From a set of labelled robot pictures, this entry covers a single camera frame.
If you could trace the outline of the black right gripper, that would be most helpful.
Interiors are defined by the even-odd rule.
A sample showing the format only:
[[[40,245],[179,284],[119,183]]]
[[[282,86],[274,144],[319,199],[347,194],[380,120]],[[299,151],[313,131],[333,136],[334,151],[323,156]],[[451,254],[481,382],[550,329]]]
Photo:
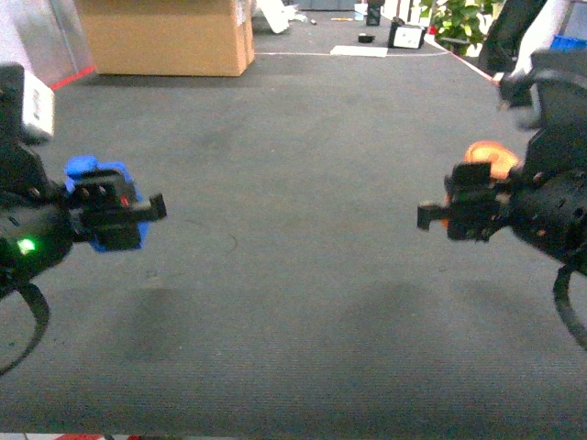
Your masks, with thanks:
[[[515,236],[544,254],[586,273],[586,131],[545,128],[528,142],[515,173],[510,203],[498,195],[509,181],[491,164],[461,162],[444,178],[446,201],[421,203],[416,226],[441,223],[453,241],[487,242],[509,225]]]

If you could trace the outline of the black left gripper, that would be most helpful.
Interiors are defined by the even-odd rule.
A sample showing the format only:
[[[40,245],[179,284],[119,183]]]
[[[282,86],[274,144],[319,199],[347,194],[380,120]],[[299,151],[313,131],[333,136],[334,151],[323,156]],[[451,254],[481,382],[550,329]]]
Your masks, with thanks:
[[[148,223],[166,217],[161,193],[138,201],[119,169],[68,174],[72,187],[50,179],[37,153],[1,139],[1,293],[59,264],[75,243],[94,250],[140,250]],[[67,206],[79,206],[71,209]]]

